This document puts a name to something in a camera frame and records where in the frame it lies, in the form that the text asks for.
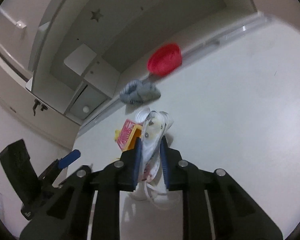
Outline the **white face mask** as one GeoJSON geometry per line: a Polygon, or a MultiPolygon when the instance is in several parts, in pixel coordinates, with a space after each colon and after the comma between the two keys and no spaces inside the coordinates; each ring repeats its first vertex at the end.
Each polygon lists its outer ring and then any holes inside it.
{"type": "Polygon", "coordinates": [[[141,163],[137,193],[142,193],[152,203],[155,203],[157,196],[167,195],[167,190],[159,184],[158,173],[162,172],[161,141],[172,125],[173,119],[163,111],[150,111],[142,123],[141,163]]]}

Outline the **red plastic cup lid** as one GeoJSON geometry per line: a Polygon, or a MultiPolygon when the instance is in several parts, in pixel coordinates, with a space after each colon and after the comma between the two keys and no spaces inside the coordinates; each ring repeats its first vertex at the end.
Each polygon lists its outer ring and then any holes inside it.
{"type": "Polygon", "coordinates": [[[180,67],[183,62],[181,49],[176,43],[160,47],[148,60],[147,69],[156,76],[166,76],[180,67]]]}

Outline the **red yellow small box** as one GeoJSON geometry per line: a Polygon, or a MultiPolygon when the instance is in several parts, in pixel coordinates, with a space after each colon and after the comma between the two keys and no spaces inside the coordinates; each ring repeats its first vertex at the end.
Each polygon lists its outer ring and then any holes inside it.
{"type": "Polygon", "coordinates": [[[127,119],[120,130],[115,131],[115,142],[125,152],[134,148],[136,140],[141,137],[142,126],[127,119]]]}

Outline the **grey drawer with knob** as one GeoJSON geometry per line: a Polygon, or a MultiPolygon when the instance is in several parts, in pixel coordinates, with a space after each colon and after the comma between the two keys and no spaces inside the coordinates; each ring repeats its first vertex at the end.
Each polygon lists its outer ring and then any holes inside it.
{"type": "Polygon", "coordinates": [[[83,92],[70,108],[70,113],[75,117],[84,120],[87,118],[99,105],[107,100],[107,96],[90,86],[86,86],[83,92]]]}

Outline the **white door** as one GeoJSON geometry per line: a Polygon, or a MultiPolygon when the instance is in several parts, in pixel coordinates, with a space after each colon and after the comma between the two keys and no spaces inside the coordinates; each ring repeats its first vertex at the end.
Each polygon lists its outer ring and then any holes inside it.
{"type": "Polygon", "coordinates": [[[21,122],[64,148],[71,149],[79,126],[32,93],[33,56],[38,20],[0,6],[0,103],[21,122]],[[48,108],[33,116],[34,100],[48,108]]]}

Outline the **white paper cup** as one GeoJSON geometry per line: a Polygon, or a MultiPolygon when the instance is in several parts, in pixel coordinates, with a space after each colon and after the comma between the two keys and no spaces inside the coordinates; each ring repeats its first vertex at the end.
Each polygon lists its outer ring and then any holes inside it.
{"type": "Polygon", "coordinates": [[[135,115],[135,122],[137,124],[143,124],[150,112],[151,109],[148,106],[140,108],[135,115]]]}

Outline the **light blue crumpled cloth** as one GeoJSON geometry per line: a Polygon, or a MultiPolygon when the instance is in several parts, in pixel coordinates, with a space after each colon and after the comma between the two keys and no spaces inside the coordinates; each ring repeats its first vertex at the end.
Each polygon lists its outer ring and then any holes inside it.
{"type": "Polygon", "coordinates": [[[153,83],[148,81],[130,81],[120,92],[120,100],[132,106],[140,106],[144,103],[157,100],[160,97],[160,90],[158,90],[153,83]]]}

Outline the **white desk hutch shelf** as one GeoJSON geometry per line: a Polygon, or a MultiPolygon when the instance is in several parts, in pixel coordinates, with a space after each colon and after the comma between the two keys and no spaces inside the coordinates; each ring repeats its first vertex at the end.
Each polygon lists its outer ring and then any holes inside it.
{"type": "Polygon", "coordinates": [[[32,52],[32,93],[81,124],[129,81],[147,79],[160,47],[176,43],[187,60],[258,19],[253,0],[51,0],[32,52]],[[81,120],[70,108],[86,86],[108,98],[81,120]]]}

